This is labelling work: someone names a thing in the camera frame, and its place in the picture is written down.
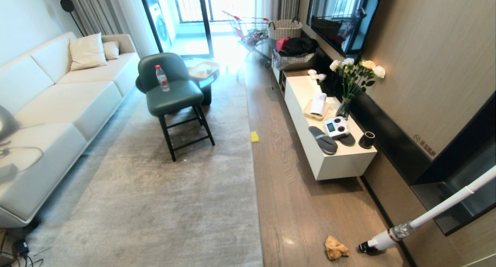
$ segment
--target white sofa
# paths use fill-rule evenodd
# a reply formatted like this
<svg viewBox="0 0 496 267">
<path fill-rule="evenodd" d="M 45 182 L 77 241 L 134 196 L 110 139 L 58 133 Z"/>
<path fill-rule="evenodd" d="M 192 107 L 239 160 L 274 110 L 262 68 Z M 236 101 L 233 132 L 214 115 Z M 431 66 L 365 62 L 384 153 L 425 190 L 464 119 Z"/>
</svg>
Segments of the white sofa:
<svg viewBox="0 0 496 267">
<path fill-rule="evenodd" d="M 93 69 L 69 71 L 69 39 L 62 34 L 0 67 L 0 106 L 20 129 L 0 142 L 12 148 L 0 167 L 19 173 L 0 182 L 0 228 L 23 227 L 133 88 L 138 62 L 127 34 L 102 36 L 119 41 L 119 59 Z M 41 155 L 36 148 L 43 151 Z"/>
</svg>

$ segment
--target cordless vacuum cleaner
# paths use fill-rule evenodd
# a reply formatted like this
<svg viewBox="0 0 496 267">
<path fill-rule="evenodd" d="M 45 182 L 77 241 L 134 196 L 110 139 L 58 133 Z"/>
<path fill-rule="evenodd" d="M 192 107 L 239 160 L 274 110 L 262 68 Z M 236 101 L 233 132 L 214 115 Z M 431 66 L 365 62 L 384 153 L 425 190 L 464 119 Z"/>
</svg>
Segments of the cordless vacuum cleaner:
<svg viewBox="0 0 496 267">
<path fill-rule="evenodd" d="M 475 191 L 480 189 L 482 186 L 487 184 L 489 181 L 496 177 L 496 166 L 493 166 L 490 170 L 482 174 L 475 181 L 471 182 L 468 186 L 465 186 L 457 193 L 453 194 L 450 198 L 441 202 L 436 207 L 430 209 L 422 216 L 406 221 L 402 224 L 396 225 L 393 228 L 383 231 L 377 234 L 372 240 L 368 240 L 358 246 L 358 251 L 361 253 L 370 253 L 374 251 L 382 251 L 399 241 L 405 239 L 410 234 L 419 229 L 420 225 L 426 223 L 427 221 L 435 218 L 437 215 L 443 213 L 449 208 L 453 207 L 461 200 L 464 200 L 468 196 L 474 194 Z"/>
</svg>

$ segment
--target sliding glass door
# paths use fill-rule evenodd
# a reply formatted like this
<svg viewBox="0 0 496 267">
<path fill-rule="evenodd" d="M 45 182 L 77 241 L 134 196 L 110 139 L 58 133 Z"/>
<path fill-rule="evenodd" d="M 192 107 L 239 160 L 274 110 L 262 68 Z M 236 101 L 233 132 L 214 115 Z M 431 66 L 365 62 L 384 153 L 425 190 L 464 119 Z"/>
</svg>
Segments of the sliding glass door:
<svg viewBox="0 0 496 267">
<path fill-rule="evenodd" d="M 142 1 L 160 52 L 213 57 L 208 0 Z"/>
</svg>

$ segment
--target black cup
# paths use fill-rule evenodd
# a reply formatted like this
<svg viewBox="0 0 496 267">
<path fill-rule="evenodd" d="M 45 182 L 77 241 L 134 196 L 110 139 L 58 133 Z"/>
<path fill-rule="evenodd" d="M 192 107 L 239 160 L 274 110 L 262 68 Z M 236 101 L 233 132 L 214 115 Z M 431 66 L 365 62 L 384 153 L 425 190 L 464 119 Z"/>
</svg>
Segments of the black cup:
<svg viewBox="0 0 496 267">
<path fill-rule="evenodd" d="M 358 141 L 358 145 L 364 149 L 370 149 L 372 148 L 372 145 L 374 145 L 375 141 L 375 134 L 371 133 L 370 131 L 366 131 L 362 138 Z"/>
</svg>

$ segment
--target gray rug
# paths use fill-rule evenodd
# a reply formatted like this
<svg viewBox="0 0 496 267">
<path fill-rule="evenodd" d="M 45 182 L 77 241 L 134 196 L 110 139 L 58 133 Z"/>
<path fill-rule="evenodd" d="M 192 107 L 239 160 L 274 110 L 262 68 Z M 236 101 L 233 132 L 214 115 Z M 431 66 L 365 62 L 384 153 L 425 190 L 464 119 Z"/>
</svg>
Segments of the gray rug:
<svg viewBox="0 0 496 267">
<path fill-rule="evenodd" d="M 262 266 L 245 84 L 224 73 L 204 107 L 203 140 L 172 162 L 134 89 L 41 209 L 28 237 L 44 266 Z M 193 117 L 184 109 L 168 124 Z M 176 146 L 206 135 L 170 129 Z"/>
</svg>

